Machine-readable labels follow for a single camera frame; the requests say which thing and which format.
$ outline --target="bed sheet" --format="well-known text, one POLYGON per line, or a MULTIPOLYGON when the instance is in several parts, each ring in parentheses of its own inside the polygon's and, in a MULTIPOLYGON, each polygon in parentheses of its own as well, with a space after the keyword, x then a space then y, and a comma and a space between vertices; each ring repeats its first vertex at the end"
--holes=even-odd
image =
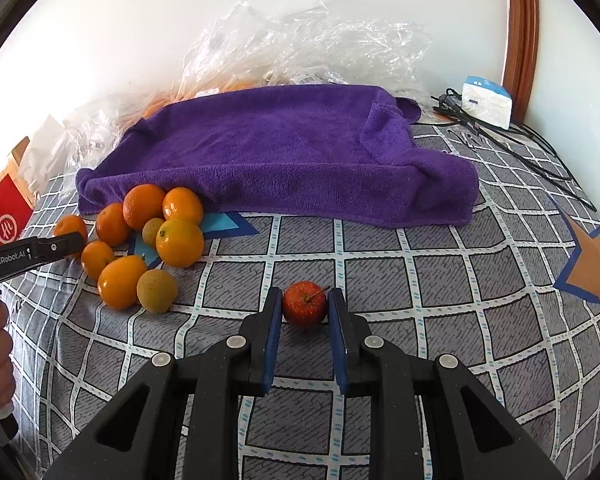
MULTIPOLYGON (((600 460, 600 306, 553 286, 575 245, 554 202, 587 232, 600 219, 461 126, 416 126, 413 135, 419 146, 476 165, 480 195, 469 225, 386 230, 246 213, 258 235, 208 240, 199 263, 168 268, 180 294, 161 316, 103 306, 96 284, 69 260, 5 283, 18 446, 37 471, 154 353, 199 353, 235 333, 270 286, 313 280, 343 288, 349 309, 404 351, 458 356, 567 478, 586 478, 600 460)), ((564 173, 542 150, 513 148, 564 173)), ((49 236, 76 211, 75 196, 59 199, 61 182, 51 181, 25 236, 49 236)), ((366 478, 370 403, 345 400, 331 368, 326 325, 283 325, 272 391, 240 405, 243 479, 366 478)), ((178 474, 186 435, 184 426, 178 474)), ((426 428, 421 435, 426 459, 426 428)))

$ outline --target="bed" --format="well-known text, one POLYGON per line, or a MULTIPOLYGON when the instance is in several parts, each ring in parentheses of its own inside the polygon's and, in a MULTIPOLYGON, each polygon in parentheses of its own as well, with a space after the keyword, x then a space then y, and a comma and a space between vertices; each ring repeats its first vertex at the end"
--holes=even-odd
MULTIPOLYGON (((469 225, 388 230, 245 212, 259 234, 208 240, 199 263, 168 269, 180 294, 161 316, 103 306, 72 260, 5 283, 17 446, 32 466, 44 472, 154 353, 199 353, 235 333, 270 286, 306 279, 341 287, 349 309, 404 351, 458 356, 568 479, 586 478, 600 461, 600 305, 554 288, 576 246, 558 206, 586 232, 600 219, 462 126, 415 126, 413 136, 477 168, 469 225)), ((511 148, 564 173, 543 150, 511 148)), ((61 176, 49 183, 25 236, 49 236, 58 218, 77 210, 76 196, 60 198, 61 183, 61 176)), ((87 222, 95 238, 93 217, 87 222)), ((307 331, 285 323, 271 393, 240 404, 242 478, 364 479, 369 416, 368 399, 344 400, 337 391, 327 325, 307 331)), ((426 459, 426 428, 421 434, 426 459)), ((177 478, 186 435, 184 426, 177 478)))

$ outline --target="red apple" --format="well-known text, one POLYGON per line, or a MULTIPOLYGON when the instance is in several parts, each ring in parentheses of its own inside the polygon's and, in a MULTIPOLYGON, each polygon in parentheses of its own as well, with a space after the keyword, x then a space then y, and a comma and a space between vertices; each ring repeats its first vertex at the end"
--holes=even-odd
POLYGON ((314 282, 297 282, 289 286, 282 296, 285 319, 302 327, 320 324, 328 311, 324 293, 327 288, 320 288, 314 282))

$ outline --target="plastic bag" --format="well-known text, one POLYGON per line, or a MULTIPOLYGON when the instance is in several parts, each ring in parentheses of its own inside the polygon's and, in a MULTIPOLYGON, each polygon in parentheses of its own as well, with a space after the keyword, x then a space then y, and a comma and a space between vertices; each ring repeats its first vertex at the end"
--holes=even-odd
POLYGON ((201 92, 339 83, 376 85, 426 104, 429 95, 419 88, 414 68, 429 44, 419 27, 347 20, 320 0, 283 16, 267 14, 259 0, 241 0, 186 55, 171 101, 201 92))
POLYGON ((100 164, 156 99, 156 94, 114 95, 75 109, 62 124, 49 116, 27 146, 18 175, 36 200, 58 175, 61 198, 71 196, 77 171, 100 164))

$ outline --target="tangerine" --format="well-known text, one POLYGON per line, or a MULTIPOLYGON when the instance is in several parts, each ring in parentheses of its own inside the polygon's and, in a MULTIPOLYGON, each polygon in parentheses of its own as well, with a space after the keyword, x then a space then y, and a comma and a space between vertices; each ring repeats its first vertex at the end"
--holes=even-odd
POLYGON ((158 256, 171 267, 192 266, 202 256, 205 239, 200 228, 181 219, 167 220, 155 239, 158 256))
MULTIPOLYGON (((68 233, 80 233, 82 238, 84 238, 84 243, 86 244, 88 241, 87 225, 78 215, 63 216, 59 219, 56 227, 54 227, 54 236, 65 235, 68 233)), ((82 251, 70 254, 69 256, 72 258, 80 258, 80 254, 82 254, 82 251)))
POLYGON ((175 187, 162 201, 165 220, 186 220, 200 225, 204 212, 198 196, 186 187, 175 187))
POLYGON ((98 281, 104 268, 115 259, 116 255, 113 253, 113 249, 100 240, 88 244, 82 250, 82 256, 80 257, 84 272, 96 281, 98 281))
POLYGON ((122 214, 122 204, 109 204, 98 213, 96 218, 96 233, 98 238, 111 247, 117 247, 126 242, 131 229, 122 214))
POLYGON ((151 218, 162 215, 164 191, 154 184, 136 186, 125 196, 122 215, 126 224, 136 231, 142 231, 151 218))
POLYGON ((137 303, 136 287, 145 272, 144 260, 135 254, 113 260, 98 278, 98 293, 102 301, 116 310, 124 310, 137 303))

